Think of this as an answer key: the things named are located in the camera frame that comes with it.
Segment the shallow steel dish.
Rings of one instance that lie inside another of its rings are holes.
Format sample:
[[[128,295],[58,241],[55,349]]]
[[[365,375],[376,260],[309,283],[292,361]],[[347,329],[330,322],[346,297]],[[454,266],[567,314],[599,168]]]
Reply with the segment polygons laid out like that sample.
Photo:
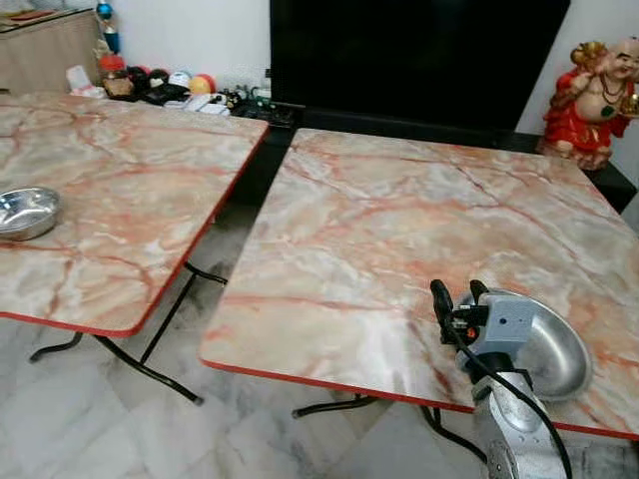
[[[519,293],[497,288],[492,291]],[[531,327],[529,341],[514,361],[505,354],[476,355],[491,360],[497,357],[494,369],[523,369],[528,373],[531,392],[539,400],[563,402],[574,400],[589,386],[593,375],[593,359],[589,348],[575,329],[560,314],[533,299],[540,310]],[[460,305],[473,304],[470,293],[460,298]]]

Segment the marble pattern folding table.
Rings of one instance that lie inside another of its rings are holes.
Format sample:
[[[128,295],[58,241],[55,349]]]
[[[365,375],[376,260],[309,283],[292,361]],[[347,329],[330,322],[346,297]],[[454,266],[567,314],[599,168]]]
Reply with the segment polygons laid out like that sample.
[[[61,214],[0,239],[0,318],[63,329],[193,403],[202,398],[119,345],[166,288],[259,150],[261,120],[69,93],[0,93],[0,193],[44,187]]]
[[[198,355],[210,368],[471,412],[429,284],[560,314],[590,354],[558,429],[639,437],[639,243],[578,166],[485,148],[296,133]]]

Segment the red laughing buddha statue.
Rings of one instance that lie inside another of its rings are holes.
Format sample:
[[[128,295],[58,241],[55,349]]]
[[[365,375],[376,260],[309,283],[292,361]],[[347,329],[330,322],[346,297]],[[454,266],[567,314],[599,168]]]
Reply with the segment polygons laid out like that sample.
[[[574,161],[584,172],[610,164],[612,138],[625,136],[639,110],[639,41],[592,41],[570,52],[574,68],[557,79],[538,152]]]

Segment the black television screen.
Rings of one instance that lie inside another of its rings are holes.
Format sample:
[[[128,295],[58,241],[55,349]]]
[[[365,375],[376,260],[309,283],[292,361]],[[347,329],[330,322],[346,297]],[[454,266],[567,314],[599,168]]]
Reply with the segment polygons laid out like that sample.
[[[270,0],[276,101],[483,131],[519,122],[571,0]]]

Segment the flat white box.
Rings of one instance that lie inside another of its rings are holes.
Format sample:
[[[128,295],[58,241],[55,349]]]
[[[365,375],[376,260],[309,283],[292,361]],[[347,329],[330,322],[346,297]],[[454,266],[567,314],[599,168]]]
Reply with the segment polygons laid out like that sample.
[[[224,93],[193,93],[189,96],[184,110],[191,111],[191,113],[228,116],[230,108],[227,101],[228,97]]]

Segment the black pouch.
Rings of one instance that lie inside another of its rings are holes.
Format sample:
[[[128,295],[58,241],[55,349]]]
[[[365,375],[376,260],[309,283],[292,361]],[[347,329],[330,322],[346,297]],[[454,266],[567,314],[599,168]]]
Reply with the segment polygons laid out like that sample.
[[[164,69],[146,70],[131,67],[128,70],[134,82],[134,96],[152,105],[164,106],[166,102],[186,101],[189,90],[168,84],[169,72]]]

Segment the red lidded jar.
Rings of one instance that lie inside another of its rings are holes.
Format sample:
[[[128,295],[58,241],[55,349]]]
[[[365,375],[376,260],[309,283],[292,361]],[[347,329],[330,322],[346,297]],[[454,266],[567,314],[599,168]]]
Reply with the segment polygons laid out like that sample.
[[[109,99],[134,102],[134,82],[128,72],[127,64],[120,55],[106,54],[99,59],[102,87]]]

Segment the small steel bowl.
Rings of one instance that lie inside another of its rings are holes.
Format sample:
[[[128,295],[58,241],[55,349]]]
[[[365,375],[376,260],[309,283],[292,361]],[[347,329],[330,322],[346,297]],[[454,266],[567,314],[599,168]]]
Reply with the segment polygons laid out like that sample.
[[[0,240],[33,240],[50,232],[63,212],[54,189],[26,187],[0,193]]]

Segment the white tissue pack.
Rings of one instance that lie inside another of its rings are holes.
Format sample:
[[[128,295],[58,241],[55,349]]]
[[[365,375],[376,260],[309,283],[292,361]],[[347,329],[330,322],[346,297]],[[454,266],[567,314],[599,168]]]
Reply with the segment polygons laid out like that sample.
[[[82,65],[67,69],[67,82],[70,95],[88,97],[88,99],[101,99],[102,93],[104,93],[101,87],[95,86],[90,81],[90,76],[88,76]]]

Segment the blue glass ornament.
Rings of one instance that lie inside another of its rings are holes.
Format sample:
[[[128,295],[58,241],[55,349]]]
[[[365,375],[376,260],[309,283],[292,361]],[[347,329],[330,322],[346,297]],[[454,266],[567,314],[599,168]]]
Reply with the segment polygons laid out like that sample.
[[[95,13],[99,18],[102,36],[109,51],[111,54],[119,54],[122,50],[122,41],[120,41],[118,29],[115,28],[114,6],[109,3],[109,0],[99,0],[95,6]]]

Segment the light wooden cabinet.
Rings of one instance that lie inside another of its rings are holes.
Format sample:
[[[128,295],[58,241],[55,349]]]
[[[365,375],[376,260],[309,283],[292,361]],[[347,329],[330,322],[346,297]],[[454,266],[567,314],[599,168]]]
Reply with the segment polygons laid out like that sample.
[[[91,9],[0,32],[0,92],[68,93],[67,72],[73,67],[83,67],[90,82],[100,86],[95,49],[101,37]]]

